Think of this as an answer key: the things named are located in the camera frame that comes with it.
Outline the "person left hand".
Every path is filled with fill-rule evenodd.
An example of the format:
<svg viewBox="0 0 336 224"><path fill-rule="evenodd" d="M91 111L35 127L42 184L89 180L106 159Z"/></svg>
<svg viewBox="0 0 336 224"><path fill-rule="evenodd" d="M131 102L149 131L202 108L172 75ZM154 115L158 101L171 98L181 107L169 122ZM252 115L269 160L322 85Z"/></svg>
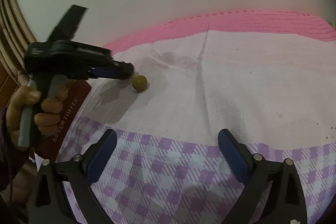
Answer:
<svg viewBox="0 0 336 224"><path fill-rule="evenodd" d="M28 115L28 125L35 125L42 136L55 135L63 102L72 84L72 80L66 80L58 89L56 97L46 99L42 99L42 93L35 88L21 86L11 98L6 112L6 128L13 142L16 143L19 139L23 114Z"/></svg>

